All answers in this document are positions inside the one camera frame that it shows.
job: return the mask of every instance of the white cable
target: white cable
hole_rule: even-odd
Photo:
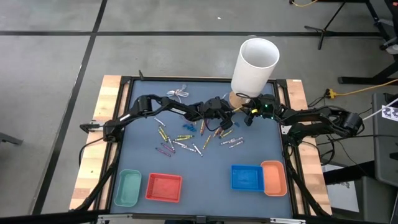
[[[392,105],[393,103],[395,103],[396,101],[398,101],[398,98],[396,98],[393,102],[387,104],[386,106],[390,106],[390,105]],[[384,109],[384,108],[382,107],[382,108],[379,109],[378,111],[374,112],[373,114],[370,114],[369,116],[365,117],[365,118],[362,119],[362,120],[364,121],[364,120],[366,120],[366,119],[369,119],[369,118],[373,117],[374,115],[380,113],[380,111],[382,111],[383,109]]]
[[[177,96],[177,97],[178,97],[178,100],[179,100],[180,103],[181,103],[181,98],[180,98],[180,96],[181,96],[181,97],[187,97],[187,96],[189,96],[189,93],[184,92],[184,90],[186,89],[186,87],[187,87],[187,85],[186,85],[186,84],[183,84],[181,90],[170,90],[170,91],[168,91],[168,92],[166,93],[166,95],[167,95],[168,97],[170,97],[170,96]]]

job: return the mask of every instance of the plastic tray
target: plastic tray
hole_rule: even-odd
[[[231,188],[233,190],[264,191],[262,167],[232,165]]]
[[[284,166],[279,161],[264,161],[261,163],[264,172],[264,183],[267,185],[264,193],[268,196],[284,196],[287,193]]]
[[[179,175],[150,173],[145,198],[162,202],[179,202],[182,177]]]
[[[123,207],[135,206],[138,201],[140,185],[141,173],[138,170],[122,170],[120,172],[118,194],[114,199],[114,203]]]

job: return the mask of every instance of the teal tray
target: teal tray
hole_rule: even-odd
[[[118,194],[114,199],[117,206],[133,207],[138,201],[141,173],[138,170],[122,170]]]

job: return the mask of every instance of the white cylinder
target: white cylinder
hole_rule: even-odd
[[[231,88],[234,93],[258,96],[278,61],[279,50],[271,41],[261,38],[245,41],[232,77]]]

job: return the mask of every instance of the concrete floor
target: concrete floor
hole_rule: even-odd
[[[383,1],[372,1],[389,19]],[[0,30],[91,31],[100,0],[3,0]],[[205,30],[302,32],[323,27],[338,3],[290,6],[287,0],[109,0],[101,31]],[[364,4],[347,4],[330,26],[336,31],[376,32]],[[37,183],[67,106],[89,37],[0,36],[0,131],[24,139],[19,147],[0,144],[0,216],[28,213]],[[67,211],[78,172],[78,150],[86,141],[79,124],[93,115],[103,75],[231,77],[239,46],[248,37],[97,37],[73,111],[44,213]],[[318,39],[266,37],[280,50],[273,78],[303,80],[307,101],[326,88],[347,92],[364,88],[339,85],[336,78],[372,76],[392,57],[378,49],[378,38]],[[396,87],[379,88],[394,93]],[[351,111],[370,108],[374,91],[328,101]],[[371,134],[366,123],[364,134]],[[342,142],[356,162],[373,158],[372,139]],[[337,145],[335,161],[351,165]]]

